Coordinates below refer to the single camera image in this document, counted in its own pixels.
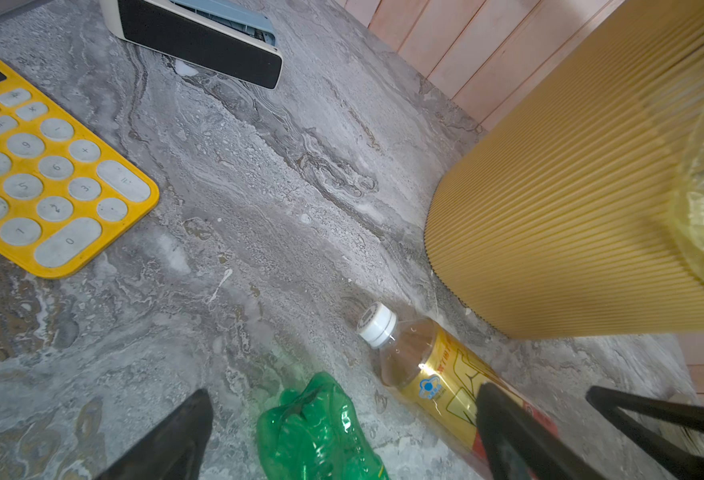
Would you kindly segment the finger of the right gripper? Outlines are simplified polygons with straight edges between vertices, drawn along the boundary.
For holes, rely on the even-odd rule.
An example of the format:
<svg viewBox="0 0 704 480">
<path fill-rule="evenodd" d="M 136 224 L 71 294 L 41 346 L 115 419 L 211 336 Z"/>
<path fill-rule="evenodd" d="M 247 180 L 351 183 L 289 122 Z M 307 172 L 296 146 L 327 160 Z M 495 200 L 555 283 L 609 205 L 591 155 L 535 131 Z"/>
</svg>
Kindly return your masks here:
<svg viewBox="0 0 704 480">
<path fill-rule="evenodd" d="M 676 479 L 704 479 L 704 453 L 693 453 L 667 433 L 680 427 L 704 435 L 704 407 L 591 387 L 586 400 L 616 429 Z"/>
</svg>

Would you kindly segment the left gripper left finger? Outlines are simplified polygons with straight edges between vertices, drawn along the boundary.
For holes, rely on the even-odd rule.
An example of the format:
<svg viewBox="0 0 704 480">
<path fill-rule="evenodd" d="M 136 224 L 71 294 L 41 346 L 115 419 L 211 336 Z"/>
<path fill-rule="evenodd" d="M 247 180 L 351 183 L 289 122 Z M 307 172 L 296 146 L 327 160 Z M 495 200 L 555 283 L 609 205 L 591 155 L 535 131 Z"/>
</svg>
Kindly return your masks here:
<svg viewBox="0 0 704 480">
<path fill-rule="evenodd" d="M 206 389 L 198 389 L 97 479 L 198 479 L 213 427 Z"/>
</svg>

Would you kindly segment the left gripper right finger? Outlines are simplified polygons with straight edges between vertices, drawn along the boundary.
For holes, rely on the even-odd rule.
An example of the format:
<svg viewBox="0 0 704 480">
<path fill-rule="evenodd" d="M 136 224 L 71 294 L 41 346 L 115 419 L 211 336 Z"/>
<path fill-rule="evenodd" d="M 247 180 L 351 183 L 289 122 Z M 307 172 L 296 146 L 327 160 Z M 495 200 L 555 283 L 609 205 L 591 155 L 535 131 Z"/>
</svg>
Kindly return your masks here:
<svg viewBox="0 0 704 480">
<path fill-rule="evenodd" d="M 603 476 L 494 384 L 478 392 L 477 431 L 494 479 Z"/>
</svg>

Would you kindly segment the green plastic bottle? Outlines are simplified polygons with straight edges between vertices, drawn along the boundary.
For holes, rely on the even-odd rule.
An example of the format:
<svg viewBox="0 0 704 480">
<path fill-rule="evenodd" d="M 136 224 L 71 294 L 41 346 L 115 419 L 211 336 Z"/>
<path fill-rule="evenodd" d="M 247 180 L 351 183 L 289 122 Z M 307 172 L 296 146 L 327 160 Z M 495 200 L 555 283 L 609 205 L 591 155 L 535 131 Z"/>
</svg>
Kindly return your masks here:
<svg viewBox="0 0 704 480">
<path fill-rule="evenodd" d="M 303 391 L 284 390 L 256 425 L 262 469 L 269 479 L 387 479 L 351 398 L 327 372 Z"/>
</svg>

